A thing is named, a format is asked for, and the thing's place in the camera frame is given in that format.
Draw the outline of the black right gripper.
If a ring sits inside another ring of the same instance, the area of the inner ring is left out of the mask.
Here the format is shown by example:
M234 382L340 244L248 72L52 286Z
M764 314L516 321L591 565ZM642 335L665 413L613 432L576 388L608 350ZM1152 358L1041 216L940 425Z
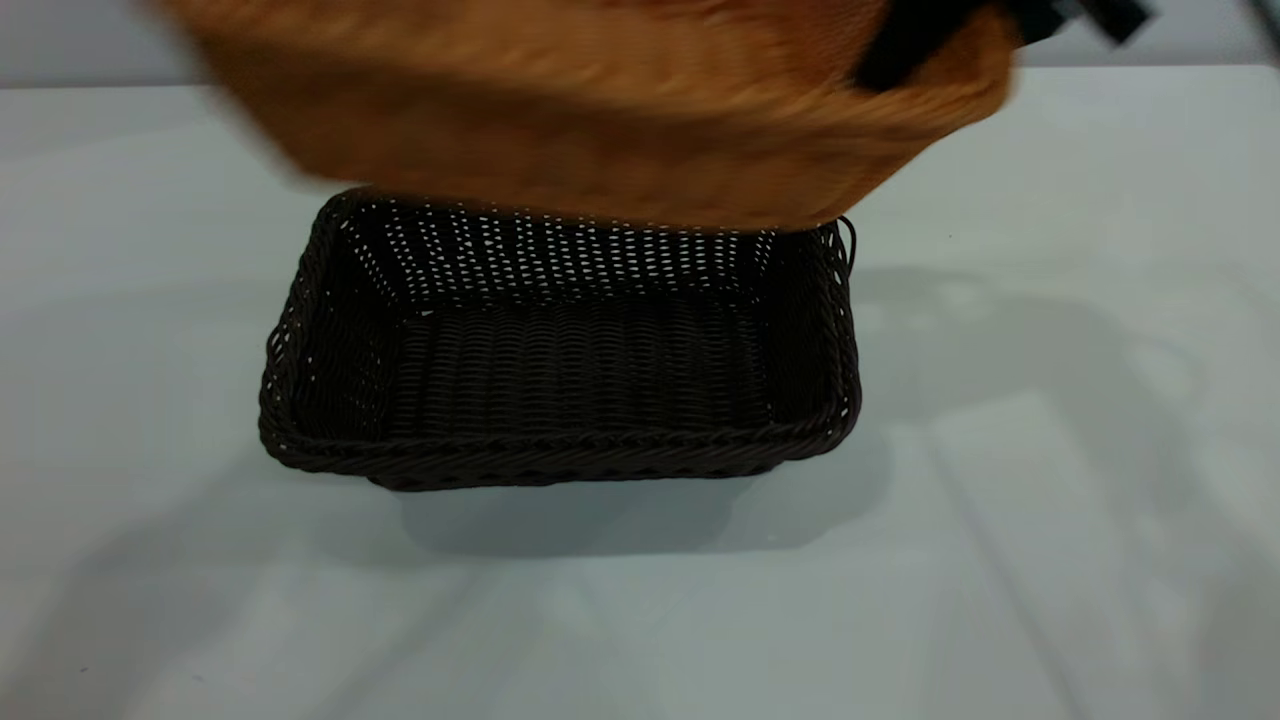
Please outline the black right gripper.
M1129 44L1153 18L1143 1L1004 1L1024 46L1084 18L1110 46ZM964 88L1004 82L1004 15L992 1L890 1L856 64L867 91Z

